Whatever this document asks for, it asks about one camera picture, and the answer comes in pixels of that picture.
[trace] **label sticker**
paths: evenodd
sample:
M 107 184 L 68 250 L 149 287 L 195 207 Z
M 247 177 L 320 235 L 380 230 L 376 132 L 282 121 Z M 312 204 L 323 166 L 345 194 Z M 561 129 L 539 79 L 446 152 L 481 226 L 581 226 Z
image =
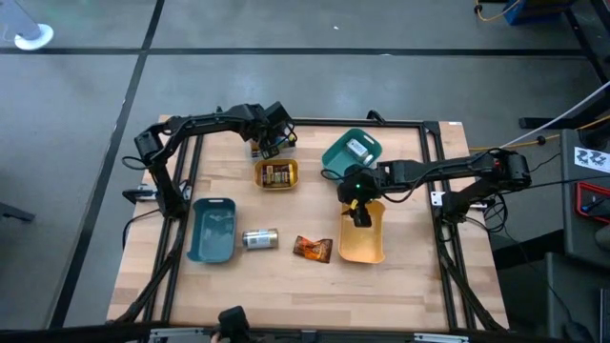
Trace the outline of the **label sticker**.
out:
M 574 164 L 598 172 L 610 173 L 610 153 L 574 147 Z

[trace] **gray concrete floor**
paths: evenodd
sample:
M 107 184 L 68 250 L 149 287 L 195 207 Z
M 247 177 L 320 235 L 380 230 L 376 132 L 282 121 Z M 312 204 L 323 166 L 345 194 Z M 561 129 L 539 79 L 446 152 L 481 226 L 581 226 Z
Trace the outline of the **gray concrete floor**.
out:
M 139 48 L 154 0 L 24 0 L 55 28 L 54 48 Z M 565 19 L 510 27 L 484 24 L 470 0 L 168 1 L 154 48 L 578 49 Z M 486 15 L 501 10 L 485 5 Z M 575 13 L 599 53 L 607 34 L 590 5 Z M 2 220 L 0 329 L 42 328 L 61 289 L 92 185 L 109 145 L 136 56 L 0 55 L 0 201 L 35 212 L 24 225 Z M 93 232 L 66 325 L 106 318 L 121 259 L 121 230 L 133 206 L 121 191 L 142 173 L 118 160 L 160 114 L 284 103 L 292 116 L 462 121 L 471 146 L 522 134 L 522 116 L 553 117 L 599 86 L 588 62 L 557 57 L 354 55 L 149 56 Z M 523 151 L 536 165 L 556 143 Z M 559 161 L 535 183 L 560 178 Z M 521 240 L 560 227 L 559 189 L 508 199 Z M 536 222 L 525 220 L 546 213 Z M 504 244 L 494 238 L 494 245 Z

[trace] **yellow cable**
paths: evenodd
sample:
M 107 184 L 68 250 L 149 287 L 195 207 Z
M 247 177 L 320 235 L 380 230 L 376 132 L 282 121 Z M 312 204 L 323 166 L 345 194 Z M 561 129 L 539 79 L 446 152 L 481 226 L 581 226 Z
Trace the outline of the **yellow cable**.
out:
M 610 119 L 610 115 L 606 115 L 602 119 L 598 119 L 598 120 L 596 120 L 594 122 L 591 122 L 589 124 L 583 125 L 583 126 L 577 128 L 577 130 L 583 130 L 583 129 L 586 129 L 586 128 L 590 128 L 590 127 L 592 127 L 592 126 L 594 126 L 594 125 L 596 125 L 598 123 L 601 123 L 602 121 L 608 120 L 608 119 Z M 559 138 L 559 135 L 558 134 L 553 134 L 553 135 L 550 135 L 550 136 L 544 137 L 544 138 L 548 141 L 548 140 L 551 140 L 551 139 Z M 513 145 L 510 145 L 510 146 L 506 146 L 504 148 L 506 148 L 506 149 L 522 148 L 522 147 L 528 147 L 528 146 L 533 146 L 533 145 L 537 145 L 537 144 L 538 144 L 538 141 L 531 141 L 531 142 L 513 144 Z M 472 148 L 472 149 L 469 149 L 469 151 L 488 151 L 488 150 L 493 149 L 493 148 L 494 147 Z
M 507 13 L 509 10 L 514 9 L 514 8 L 515 8 L 515 6 L 516 6 L 516 5 L 517 5 L 517 4 L 518 4 L 520 1 L 521 1 L 521 0 L 517 0 L 517 1 L 515 1 L 515 3 L 513 3 L 513 5 L 511 5 L 511 6 L 510 6 L 508 9 L 503 10 L 503 11 L 502 11 L 502 13 L 497 14 L 497 15 L 494 15 L 494 16 L 493 16 L 493 17 L 491 17 L 491 18 L 485 18 L 485 17 L 483 17 L 483 15 L 481 14 L 481 12 L 483 11 L 483 7 L 482 7 L 482 6 L 480 7 L 480 10 L 475 10 L 475 11 L 477 12 L 478 19 L 480 19 L 481 21 L 484 21 L 484 22 L 494 21 L 494 20 L 496 20 L 496 19 L 500 18 L 502 15 L 506 14 L 506 13 Z M 479 4 L 478 4 L 478 0 L 475 0 L 475 9 L 477 8 L 477 6 L 479 6 Z

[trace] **white cable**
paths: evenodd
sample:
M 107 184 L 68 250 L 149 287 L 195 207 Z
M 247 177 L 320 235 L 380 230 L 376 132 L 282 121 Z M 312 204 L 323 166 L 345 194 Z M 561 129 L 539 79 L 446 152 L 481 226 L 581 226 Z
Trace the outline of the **white cable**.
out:
M 566 111 L 564 114 L 560 115 L 559 117 L 557 117 L 557 118 L 555 118 L 555 119 L 551 120 L 550 122 L 548 122 L 548 123 L 546 123 L 546 124 L 542 125 L 541 127 L 537 128 L 537 129 L 535 129 L 535 130 L 532 130 L 532 131 L 529 131 L 529 132 L 525 133 L 523 136 L 521 136 L 521 137 L 519 137 L 519 138 L 515 138 L 515 139 L 513 139 L 512 141 L 510 141 L 510 142 L 508 142 L 508 143 L 506 143 L 506 144 L 502 145 L 502 146 L 501 146 L 501 148 L 504 148 L 504 147 L 506 147 L 506 146 L 509 146 L 509 145 L 515 144 L 515 143 L 517 143 L 518 141 L 520 141 L 520 140 L 522 140 L 522 139 L 524 139 L 524 138 L 527 138 L 528 136 L 530 136 L 530 135 L 532 135 L 532 134 L 534 134 L 534 133 L 536 133 L 536 132 L 538 132 L 538 131 L 541 131 L 541 130 L 544 130 L 544 129 L 548 128 L 550 125 L 553 125 L 555 122 L 559 121 L 561 118 L 563 118 L 563 117 L 565 117 L 565 116 L 567 116 L 567 115 L 572 114 L 572 112 L 573 112 L 573 111 L 578 110 L 578 109 L 579 109 L 579 107 L 581 107 L 582 105 L 584 105 L 584 103 L 586 103 L 587 101 L 591 100 L 591 98 L 593 98 L 594 96 L 598 95 L 600 92 L 602 92 L 603 90 L 605 90 L 605 88 L 606 88 L 606 87 L 608 87 L 608 85 L 610 85 L 610 81 L 606 82 L 606 83 L 605 83 L 603 86 L 599 87 L 599 88 L 598 88 L 596 91 L 592 92 L 592 93 L 591 93 L 589 96 L 587 96 L 587 97 L 585 97 L 584 99 L 582 99 L 582 101 L 580 101 L 578 104 L 576 104 L 576 105 L 575 105 L 575 106 L 574 106 L 572 109 L 570 109 L 570 110 Z

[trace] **candy wrapper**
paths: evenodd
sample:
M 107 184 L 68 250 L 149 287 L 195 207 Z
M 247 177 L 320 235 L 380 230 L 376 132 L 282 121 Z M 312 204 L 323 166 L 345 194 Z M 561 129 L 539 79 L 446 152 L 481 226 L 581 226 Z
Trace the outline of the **candy wrapper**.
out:
M 332 239 L 320 239 L 317 242 L 312 242 L 307 238 L 297 236 L 293 253 L 314 261 L 329 263 L 332 250 Z

